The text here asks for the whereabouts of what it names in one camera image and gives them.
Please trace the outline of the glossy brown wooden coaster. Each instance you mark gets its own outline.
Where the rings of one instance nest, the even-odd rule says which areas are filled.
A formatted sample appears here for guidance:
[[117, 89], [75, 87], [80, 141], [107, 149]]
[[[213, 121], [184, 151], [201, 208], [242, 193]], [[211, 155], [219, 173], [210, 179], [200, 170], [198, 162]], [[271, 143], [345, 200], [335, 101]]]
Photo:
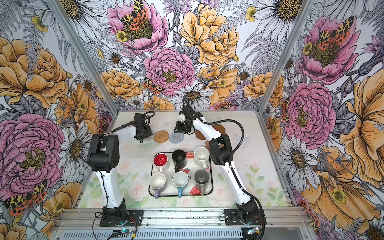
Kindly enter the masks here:
[[206, 140], [206, 137], [198, 130], [196, 130], [196, 137], [200, 140]]

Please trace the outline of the grey crochet coaster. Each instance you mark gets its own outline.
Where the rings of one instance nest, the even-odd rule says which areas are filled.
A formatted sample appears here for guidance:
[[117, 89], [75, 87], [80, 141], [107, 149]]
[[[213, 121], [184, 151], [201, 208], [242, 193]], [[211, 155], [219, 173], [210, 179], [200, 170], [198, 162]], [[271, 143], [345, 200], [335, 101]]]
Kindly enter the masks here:
[[169, 136], [169, 141], [171, 144], [180, 144], [184, 140], [184, 134], [179, 134], [179, 133], [170, 133]]

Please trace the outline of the woven rattan coaster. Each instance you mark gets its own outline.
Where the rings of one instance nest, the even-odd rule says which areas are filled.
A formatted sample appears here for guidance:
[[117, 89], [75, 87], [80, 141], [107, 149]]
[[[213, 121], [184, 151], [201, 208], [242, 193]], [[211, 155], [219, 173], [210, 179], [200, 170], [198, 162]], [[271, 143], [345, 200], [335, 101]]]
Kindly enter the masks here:
[[167, 131], [158, 131], [154, 135], [154, 141], [158, 144], [165, 143], [170, 137], [170, 134]]

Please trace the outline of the matte brown wooden coaster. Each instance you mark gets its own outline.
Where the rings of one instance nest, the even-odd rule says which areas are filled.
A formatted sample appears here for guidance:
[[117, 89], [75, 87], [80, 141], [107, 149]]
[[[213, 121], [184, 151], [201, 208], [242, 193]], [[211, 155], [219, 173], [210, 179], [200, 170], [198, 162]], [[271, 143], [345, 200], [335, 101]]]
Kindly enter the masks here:
[[221, 134], [225, 134], [225, 133], [226, 133], [226, 130], [225, 130], [224, 126], [221, 125], [221, 124], [215, 124], [215, 125], [212, 125], [212, 127], [213, 127], [216, 131], [219, 131]]

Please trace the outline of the multicolour rope coaster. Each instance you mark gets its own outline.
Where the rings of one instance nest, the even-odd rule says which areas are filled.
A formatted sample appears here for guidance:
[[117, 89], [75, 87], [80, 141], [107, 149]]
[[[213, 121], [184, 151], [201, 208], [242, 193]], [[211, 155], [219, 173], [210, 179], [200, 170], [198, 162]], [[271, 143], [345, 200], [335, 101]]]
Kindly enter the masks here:
[[150, 136], [150, 137], [147, 137], [147, 138], [143, 139], [142, 142], [149, 142], [149, 141], [151, 141], [153, 138], [154, 138], [154, 135], [152, 135], [152, 136]]

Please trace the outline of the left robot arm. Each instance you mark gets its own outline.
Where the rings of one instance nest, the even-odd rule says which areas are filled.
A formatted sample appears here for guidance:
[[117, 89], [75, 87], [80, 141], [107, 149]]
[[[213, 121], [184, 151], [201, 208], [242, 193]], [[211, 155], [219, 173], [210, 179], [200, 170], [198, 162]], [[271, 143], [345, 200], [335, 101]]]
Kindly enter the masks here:
[[122, 226], [129, 220], [125, 199], [121, 193], [116, 167], [120, 161], [120, 143], [135, 139], [142, 143], [153, 135], [150, 119], [154, 111], [136, 113], [134, 120], [113, 129], [106, 134], [95, 134], [90, 140], [86, 163], [96, 173], [102, 193], [102, 224]]

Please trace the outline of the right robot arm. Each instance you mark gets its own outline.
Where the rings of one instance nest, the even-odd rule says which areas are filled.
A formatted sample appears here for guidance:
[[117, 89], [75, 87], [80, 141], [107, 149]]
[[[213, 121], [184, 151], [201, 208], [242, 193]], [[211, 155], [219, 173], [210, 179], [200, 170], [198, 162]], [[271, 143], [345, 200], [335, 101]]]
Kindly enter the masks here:
[[[221, 123], [233, 123], [240, 128], [241, 139], [235, 148], [232, 147], [230, 137], [227, 134], [222, 134], [213, 128], [213, 125]], [[192, 130], [199, 131], [209, 141], [210, 158], [216, 166], [221, 168], [235, 193], [241, 223], [245, 225], [252, 223], [258, 214], [262, 213], [262, 206], [260, 201], [246, 190], [235, 166], [234, 159], [235, 152], [240, 148], [244, 140], [245, 131], [243, 126], [232, 119], [207, 122], [202, 113], [195, 111], [189, 103], [183, 102], [174, 132], [191, 134]]]

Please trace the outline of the black mug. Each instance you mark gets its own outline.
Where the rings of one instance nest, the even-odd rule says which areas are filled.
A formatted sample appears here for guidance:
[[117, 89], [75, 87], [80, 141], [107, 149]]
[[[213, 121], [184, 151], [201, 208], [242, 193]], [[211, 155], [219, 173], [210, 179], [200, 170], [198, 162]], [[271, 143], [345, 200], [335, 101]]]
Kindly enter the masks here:
[[174, 161], [175, 173], [182, 171], [187, 165], [186, 152], [183, 150], [176, 150], [172, 153], [172, 159]]

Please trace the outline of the red interior mug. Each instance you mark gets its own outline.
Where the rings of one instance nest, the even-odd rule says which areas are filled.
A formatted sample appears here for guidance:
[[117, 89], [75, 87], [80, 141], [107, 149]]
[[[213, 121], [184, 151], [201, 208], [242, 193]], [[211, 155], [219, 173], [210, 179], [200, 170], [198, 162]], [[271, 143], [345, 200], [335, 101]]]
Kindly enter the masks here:
[[155, 157], [153, 159], [153, 164], [154, 164], [155, 169], [158, 172], [164, 173], [169, 167], [168, 156], [164, 153], [159, 153], [159, 154], [155, 155]]

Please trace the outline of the white tray with strawberries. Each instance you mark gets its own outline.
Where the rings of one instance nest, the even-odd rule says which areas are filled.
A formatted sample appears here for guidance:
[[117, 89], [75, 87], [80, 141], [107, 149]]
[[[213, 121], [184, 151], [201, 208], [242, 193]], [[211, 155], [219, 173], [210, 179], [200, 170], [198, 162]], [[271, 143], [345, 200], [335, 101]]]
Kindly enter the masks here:
[[211, 157], [206, 148], [199, 147], [193, 152], [176, 150], [154, 156], [149, 193], [155, 199], [207, 196], [213, 189]]

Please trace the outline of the grey mug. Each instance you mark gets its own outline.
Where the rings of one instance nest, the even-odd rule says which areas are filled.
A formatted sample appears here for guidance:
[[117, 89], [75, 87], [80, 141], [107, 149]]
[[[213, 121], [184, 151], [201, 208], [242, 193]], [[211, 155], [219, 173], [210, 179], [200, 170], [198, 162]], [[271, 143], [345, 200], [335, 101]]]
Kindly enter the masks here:
[[209, 172], [206, 170], [198, 170], [195, 175], [196, 189], [201, 193], [201, 196], [204, 196], [206, 193], [206, 186], [210, 181]]

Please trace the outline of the green circuit board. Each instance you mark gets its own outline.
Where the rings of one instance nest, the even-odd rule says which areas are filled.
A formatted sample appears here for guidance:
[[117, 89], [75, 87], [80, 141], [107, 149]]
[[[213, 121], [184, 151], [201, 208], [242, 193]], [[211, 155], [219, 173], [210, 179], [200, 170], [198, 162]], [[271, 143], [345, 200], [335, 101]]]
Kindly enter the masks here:
[[134, 238], [136, 236], [137, 230], [134, 229], [121, 229], [114, 230], [110, 235], [111, 238]]

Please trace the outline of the right small circuit board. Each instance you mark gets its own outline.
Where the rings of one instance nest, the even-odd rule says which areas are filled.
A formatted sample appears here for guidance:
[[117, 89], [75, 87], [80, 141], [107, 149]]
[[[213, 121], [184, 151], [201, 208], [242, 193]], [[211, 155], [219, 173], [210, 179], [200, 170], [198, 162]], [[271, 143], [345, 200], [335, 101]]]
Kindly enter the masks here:
[[254, 228], [249, 229], [247, 231], [247, 235], [259, 234], [259, 233], [260, 233], [260, 228], [259, 227], [254, 227]]

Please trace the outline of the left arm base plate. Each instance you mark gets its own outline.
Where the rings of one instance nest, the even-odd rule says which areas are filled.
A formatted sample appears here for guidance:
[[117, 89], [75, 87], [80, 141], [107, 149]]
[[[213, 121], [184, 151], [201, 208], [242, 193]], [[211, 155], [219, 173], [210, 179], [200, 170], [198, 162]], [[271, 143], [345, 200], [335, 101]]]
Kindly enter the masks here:
[[100, 227], [139, 227], [142, 224], [144, 210], [120, 210], [107, 209], [99, 223]]

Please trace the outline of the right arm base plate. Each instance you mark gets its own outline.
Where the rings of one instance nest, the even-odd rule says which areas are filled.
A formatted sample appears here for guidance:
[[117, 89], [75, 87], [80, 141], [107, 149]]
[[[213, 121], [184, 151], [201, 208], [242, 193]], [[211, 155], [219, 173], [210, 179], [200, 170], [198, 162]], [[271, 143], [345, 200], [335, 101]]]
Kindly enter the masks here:
[[263, 220], [263, 216], [260, 211], [244, 221], [241, 220], [238, 209], [224, 209], [224, 218], [227, 226], [261, 226], [267, 224], [266, 220]]

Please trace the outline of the aluminium front rail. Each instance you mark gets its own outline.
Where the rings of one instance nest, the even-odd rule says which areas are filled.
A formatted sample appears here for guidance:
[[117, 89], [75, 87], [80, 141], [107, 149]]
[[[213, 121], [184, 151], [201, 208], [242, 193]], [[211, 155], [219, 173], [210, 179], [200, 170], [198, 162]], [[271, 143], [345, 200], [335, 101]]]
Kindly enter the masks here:
[[[95, 217], [101, 209], [70, 209], [59, 217], [55, 230], [117, 230], [132, 229], [135, 224], [100, 226], [100, 219]], [[302, 207], [266, 207], [264, 208], [266, 228], [301, 228], [309, 227], [310, 220]], [[229, 228], [225, 208], [147, 208], [137, 221], [140, 230], [154, 229], [194, 229], [194, 228]]]

